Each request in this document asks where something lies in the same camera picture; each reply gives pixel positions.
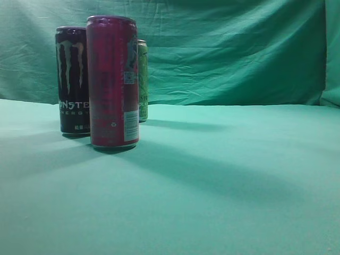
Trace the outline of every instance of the yellow-green can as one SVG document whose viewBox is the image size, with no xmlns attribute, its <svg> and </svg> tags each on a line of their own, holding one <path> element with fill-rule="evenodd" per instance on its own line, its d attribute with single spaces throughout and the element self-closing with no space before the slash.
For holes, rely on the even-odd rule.
<svg viewBox="0 0 340 255">
<path fill-rule="evenodd" d="M 139 83 L 139 122 L 148 118 L 148 46 L 144 40 L 138 40 L 138 83 Z"/>
</svg>

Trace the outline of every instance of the white label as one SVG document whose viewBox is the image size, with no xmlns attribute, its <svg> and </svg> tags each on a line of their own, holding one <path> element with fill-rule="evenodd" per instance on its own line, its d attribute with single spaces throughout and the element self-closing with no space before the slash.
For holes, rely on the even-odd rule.
<svg viewBox="0 0 340 255">
<path fill-rule="evenodd" d="M 139 137 L 139 111 L 124 113 L 124 141 L 133 141 Z"/>
<path fill-rule="evenodd" d="M 134 84 L 134 72 L 124 72 L 124 84 Z"/>
</svg>

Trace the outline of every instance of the can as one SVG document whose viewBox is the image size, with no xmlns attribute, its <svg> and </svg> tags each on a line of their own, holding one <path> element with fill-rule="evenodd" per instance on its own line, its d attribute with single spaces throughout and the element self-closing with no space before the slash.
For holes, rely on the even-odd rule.
<svg viewBox="0 0 340 255">
<path fill-rule="evenodd" d="M 56 58 L 61 132 L 90 133 L 86 28 L 56 29 Z"/>
<path fill-rule="evenodd" d="M 148 119 L 148 46 L 146 41 L 138 40 L 138 84 L 139 84 L 139 122 Z"/>
<path fill-rule="evenodd" d="M 139 140 L 137 27 L 121 16 L 87 24 L 91 143 L 132 148 Z"/>
</svg>

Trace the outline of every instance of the can top rim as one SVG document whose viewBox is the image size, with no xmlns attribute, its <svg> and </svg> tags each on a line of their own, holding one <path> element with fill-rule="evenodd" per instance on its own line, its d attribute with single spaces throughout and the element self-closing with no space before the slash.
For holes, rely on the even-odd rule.
<svg viewBox="0 0 340 255">
<path fill-rule="evenodd" d="M 100 19 L 100 18 L 109 18 L 109 19 L 118 19 L 118 20 L 128 20 L 135 22 L 133 19 L 130 19 L 128 17 L 124 16 L 115 16 L 115 15 L 95 15 L 95 16 L 90 16 L 87 18 L 87 21 L 93 20 L 93 19 Z"/>
<path fill-rule="evenodd" d="M 84 28 L 84 27 L 57 27 L 57 28 L 56 28 L 57 31 L 66 30 L 66 29 L 86 30 L 86 28 Z"/>
</svg>

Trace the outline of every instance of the red can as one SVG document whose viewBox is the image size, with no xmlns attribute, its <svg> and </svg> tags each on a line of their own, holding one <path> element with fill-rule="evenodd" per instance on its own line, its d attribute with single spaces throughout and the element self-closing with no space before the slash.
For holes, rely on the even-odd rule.
<svg viewBox="0 0 340 255">
<path fill-rule="evenodd" d="M 91 16 L 87 24 L 91 143 L 134 147 L 139 140 L 135 21 Z"/>
</svg>

